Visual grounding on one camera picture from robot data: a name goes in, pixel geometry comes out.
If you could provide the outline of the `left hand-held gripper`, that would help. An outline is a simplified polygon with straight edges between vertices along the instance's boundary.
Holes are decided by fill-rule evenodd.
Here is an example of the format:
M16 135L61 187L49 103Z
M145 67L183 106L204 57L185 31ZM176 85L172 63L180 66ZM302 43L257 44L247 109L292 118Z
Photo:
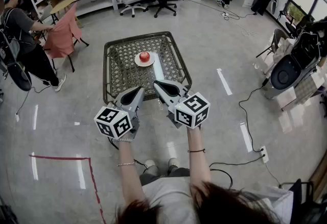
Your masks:
M132 142L139 129L137 111L144 94L144 87L132 87L121 92L114 102L103 106L94 117L99 132L113 141Z

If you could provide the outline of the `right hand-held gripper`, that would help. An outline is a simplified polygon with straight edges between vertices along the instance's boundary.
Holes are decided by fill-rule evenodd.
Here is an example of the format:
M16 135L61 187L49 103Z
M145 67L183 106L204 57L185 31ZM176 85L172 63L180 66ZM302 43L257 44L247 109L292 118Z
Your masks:
M153 88L161 102L169 106L168 118L177 128L194 129L207 119L211 104L200 92L189 95L186 87L171 80L155 80Z

